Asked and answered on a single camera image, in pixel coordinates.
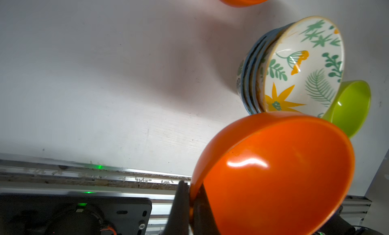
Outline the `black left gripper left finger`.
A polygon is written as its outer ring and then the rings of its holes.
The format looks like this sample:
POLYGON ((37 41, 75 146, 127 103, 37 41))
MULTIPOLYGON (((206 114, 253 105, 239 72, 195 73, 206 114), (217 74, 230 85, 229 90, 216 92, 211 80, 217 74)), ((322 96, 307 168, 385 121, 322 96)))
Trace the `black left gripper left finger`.
POLYGON ((189 186, 178 183, 175 198, 162 235, 189 235, 189 186))

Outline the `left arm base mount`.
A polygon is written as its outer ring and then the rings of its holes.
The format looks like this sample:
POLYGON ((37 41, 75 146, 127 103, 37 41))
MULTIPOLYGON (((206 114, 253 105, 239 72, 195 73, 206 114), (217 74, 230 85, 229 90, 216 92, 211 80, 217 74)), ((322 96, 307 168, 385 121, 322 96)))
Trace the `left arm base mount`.
POLYGON ((1 196, 2 235, 144 235, 152 211, 147 198, 1 196))

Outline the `blue yellow patterned bowl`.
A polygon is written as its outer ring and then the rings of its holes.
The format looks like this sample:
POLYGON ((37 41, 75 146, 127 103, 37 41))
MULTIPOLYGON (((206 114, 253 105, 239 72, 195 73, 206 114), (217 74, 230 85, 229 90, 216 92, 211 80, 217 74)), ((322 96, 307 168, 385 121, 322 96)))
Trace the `blue yellow patterned bowl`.
POLYGON ((288 24, 286 26, 276 28, 271 30, 270 36, 266 38, 266 40, 263 42, 263 45, 259 46, 257 48, 257 51, 254 53, 252 60, 251 60, 251 66, 250 66, 250 74, 249 74, 249 94, 247 96, 247 100, 249 102, 249 105, 252 107, 253 110, 256 111, 257 113, 261 113, 262 109, 259 104, 259 97, 257 97, 257 77, 261 76, 258 71, 260 70, 260 66, 262 64, 262 59, 266 55, 266 50, 267 48, 274 42, 276 41, 281 34, 288 29, 291 24, 288 24))

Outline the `yellow flower ceramic bowl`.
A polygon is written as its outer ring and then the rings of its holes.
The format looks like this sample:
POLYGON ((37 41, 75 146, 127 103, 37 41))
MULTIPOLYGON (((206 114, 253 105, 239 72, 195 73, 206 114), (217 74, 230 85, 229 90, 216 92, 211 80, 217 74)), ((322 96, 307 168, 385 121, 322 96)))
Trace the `yellow flower ceramic bowl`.
POLYGON ((311 16, 277 33, 257 70, 257 99, 266 111, 323 117, 344 71, 344 44, 329 19, 311 16))

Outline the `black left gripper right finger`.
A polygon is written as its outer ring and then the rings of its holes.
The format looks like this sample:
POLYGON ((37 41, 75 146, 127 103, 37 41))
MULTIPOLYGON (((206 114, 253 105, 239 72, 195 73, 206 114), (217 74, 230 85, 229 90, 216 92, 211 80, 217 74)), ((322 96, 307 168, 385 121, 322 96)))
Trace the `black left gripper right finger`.
POLYGON ((194 235, 220 235, 203 184, 193 202, 192 230, 194 235))

